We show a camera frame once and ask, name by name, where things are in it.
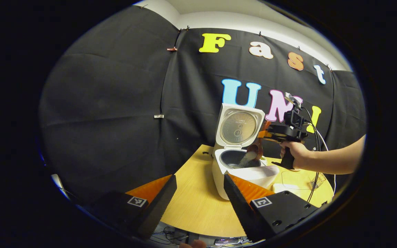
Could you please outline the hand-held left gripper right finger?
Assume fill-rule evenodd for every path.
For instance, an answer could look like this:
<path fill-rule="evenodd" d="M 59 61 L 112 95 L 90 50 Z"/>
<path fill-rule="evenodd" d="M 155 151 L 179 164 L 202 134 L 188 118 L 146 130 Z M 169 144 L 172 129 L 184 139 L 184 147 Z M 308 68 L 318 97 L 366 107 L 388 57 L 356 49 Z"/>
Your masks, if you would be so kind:
<path fill-rule="evenodd" d="M 224 190 L 252 242 L 269 239 L 291 229 L 318 210 L 288 190 L 273 193 L 232 174 L 224 175 Z"/>

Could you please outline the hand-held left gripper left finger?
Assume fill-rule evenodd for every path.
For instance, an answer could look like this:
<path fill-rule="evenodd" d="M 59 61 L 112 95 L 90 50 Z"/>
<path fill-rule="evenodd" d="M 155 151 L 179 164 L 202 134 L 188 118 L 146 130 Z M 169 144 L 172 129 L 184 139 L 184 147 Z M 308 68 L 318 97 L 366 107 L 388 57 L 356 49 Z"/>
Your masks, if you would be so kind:
<path fill-rule="evenodd" d="M 148 240 L 177 190 L 175 175 L 123 176 L 88 189 L 81 204 L 107 229 L 120 236 Z"/>

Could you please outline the white rice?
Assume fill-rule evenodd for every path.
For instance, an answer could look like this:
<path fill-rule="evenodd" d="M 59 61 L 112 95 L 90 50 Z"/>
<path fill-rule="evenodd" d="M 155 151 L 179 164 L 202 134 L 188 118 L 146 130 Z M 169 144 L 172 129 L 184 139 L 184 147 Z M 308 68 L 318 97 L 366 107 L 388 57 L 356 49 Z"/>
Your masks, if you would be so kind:
<path fill-rule="evenodd" d="M 247 152 L 239 162 L 238 164 L 239 168 L 257 167 L 258 161 L 255 160 L 256 157 L 257 157 L 257 153 L 255 153 L 254 151 Z"/>

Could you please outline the white rice cooker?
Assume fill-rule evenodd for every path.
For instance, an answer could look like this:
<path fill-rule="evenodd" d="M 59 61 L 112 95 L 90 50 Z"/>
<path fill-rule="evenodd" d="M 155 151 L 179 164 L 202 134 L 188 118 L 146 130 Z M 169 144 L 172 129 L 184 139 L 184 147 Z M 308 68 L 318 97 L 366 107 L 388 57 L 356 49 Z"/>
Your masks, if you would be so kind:
<path fill-rule="evenodd" d="M 256 108 L 223 103 L 216 126 L 216 143 L 212 174 L 216 189 L 221 198 L 228 200 L 224 190 L 224 174 L 226 172 L 245 179 L 260 187 L 269 188 L 280 170 L 262 157 L 258 161 L 249 161 L 242 167 L 239 165 L 249 145 L 257 138 L 263 124 L 265 113 Z"/>

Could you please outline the wire chopstick holder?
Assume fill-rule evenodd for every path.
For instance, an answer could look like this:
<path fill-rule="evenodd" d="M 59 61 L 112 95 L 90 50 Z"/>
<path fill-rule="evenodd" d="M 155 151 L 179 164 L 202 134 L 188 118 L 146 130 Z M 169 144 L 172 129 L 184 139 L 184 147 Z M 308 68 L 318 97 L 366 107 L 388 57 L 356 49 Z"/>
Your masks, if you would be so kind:
<path fill-rule="evenodd" d="M 312 190 L 314 188 L 314 190 L 318 189 L 325 181 L 326 181 L 326 177 L 324 176 L 323 173 L 315 173 L 315 176 L 312 177 L 312 179 L 310 180 L 310 182 L 307 183 L 307 185 L 309 186 L 309 189 Z"/>

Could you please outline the black backdrop cloth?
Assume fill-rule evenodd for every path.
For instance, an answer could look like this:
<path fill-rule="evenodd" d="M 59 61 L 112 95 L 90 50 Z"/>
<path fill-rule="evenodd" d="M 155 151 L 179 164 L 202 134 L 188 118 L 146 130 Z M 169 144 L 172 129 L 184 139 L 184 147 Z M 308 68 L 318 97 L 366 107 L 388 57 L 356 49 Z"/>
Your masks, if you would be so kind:
<path fill-rule="evenodd" d="M 258 108 L 283 124 L 288 92 L 310 111 L 328 149 L 366 134 L 355 74 L 308 38 L 307 27 L 297 33 L 228 11 L 180 14 L 157 1 L 88 30 L 44 85 L 45 159 L 79 201 L 123 176 L 173 174 L 201 145 L 215 146 L 222 103 Z"/>

